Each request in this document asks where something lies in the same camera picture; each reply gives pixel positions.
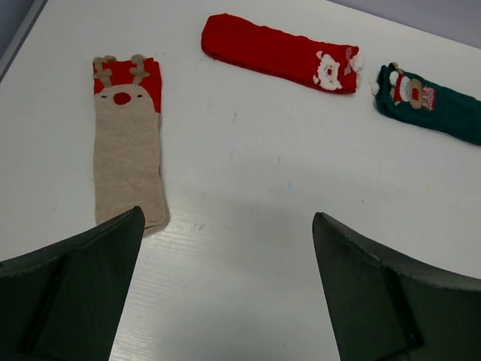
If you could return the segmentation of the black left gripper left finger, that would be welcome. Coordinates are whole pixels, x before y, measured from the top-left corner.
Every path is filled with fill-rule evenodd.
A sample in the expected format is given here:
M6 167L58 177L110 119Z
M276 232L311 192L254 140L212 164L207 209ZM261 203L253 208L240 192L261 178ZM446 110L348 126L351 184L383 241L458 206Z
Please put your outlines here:
M136 206L1 263L3 360L107 360L144 234Z

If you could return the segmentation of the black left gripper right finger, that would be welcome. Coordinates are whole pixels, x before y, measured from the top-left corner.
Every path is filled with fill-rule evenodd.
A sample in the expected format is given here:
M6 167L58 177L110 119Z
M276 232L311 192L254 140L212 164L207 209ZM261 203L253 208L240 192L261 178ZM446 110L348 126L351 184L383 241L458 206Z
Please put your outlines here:
M371 240L325 213L313 243L342 360L478 360L480 281Z

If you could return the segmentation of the dark green reindeer sock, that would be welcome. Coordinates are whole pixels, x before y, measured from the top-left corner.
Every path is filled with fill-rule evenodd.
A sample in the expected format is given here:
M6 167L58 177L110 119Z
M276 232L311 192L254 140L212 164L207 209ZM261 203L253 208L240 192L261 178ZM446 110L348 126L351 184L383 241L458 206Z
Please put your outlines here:
M480 100L405 71L382 65L371 86L375 108L402 123L480 145Z

